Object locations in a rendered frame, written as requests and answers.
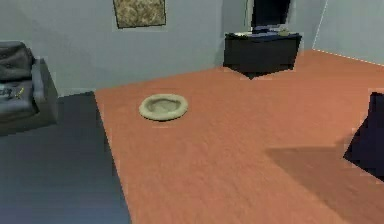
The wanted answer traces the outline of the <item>black television stand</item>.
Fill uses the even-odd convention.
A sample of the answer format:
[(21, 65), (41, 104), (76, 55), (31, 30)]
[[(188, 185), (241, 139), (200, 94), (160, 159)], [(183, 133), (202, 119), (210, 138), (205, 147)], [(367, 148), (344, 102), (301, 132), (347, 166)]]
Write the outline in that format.
[(225, 36), (223, 66), (249, 79), (292, 70), (301, 39), (298, 33), (286, 36), (229, 33)]

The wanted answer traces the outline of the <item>grey sofa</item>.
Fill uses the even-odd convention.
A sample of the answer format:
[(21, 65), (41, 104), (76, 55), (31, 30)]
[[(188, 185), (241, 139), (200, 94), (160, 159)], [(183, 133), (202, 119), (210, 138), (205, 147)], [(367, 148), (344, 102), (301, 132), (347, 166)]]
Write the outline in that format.
[(0, 41), (0, 136), (49, 126), (57, 119), (58, 92), (46, 61), (21, 41)]

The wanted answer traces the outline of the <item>brown framed wall picture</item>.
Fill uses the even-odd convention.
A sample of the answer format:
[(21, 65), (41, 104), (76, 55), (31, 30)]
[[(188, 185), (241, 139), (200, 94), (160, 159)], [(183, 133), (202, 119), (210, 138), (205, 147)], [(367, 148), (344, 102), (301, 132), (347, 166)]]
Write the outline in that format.
[(119, 29), (166, 24), (165, 0), (113, 0), (113, 6)]

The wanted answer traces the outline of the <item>dark blue furniture block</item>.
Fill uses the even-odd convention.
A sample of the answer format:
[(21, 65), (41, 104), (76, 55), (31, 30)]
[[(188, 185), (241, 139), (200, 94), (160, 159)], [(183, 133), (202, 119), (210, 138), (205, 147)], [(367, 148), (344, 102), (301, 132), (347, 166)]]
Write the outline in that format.
[(384, 93), (371, 93), (367, 117), (343, 158), (384, 182)]

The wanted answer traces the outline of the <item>beige round pet bed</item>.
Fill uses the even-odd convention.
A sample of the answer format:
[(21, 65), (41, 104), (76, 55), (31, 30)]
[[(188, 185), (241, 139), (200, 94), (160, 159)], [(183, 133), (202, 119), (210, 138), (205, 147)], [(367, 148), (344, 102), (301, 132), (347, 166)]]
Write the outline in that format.
[(188, 110), (188, 101), (177, 94), (153, 94), (145, 98), (139, 113), (146, 119), (169, 121), (182, 117)]

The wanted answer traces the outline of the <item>black television set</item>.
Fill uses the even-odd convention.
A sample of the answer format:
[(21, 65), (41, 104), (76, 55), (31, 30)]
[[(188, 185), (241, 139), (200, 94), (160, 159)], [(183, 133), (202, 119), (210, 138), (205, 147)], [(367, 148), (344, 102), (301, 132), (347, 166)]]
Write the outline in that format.
[(254, 0), (251, 27), (254, 33), (286, 22), (291, 0)]

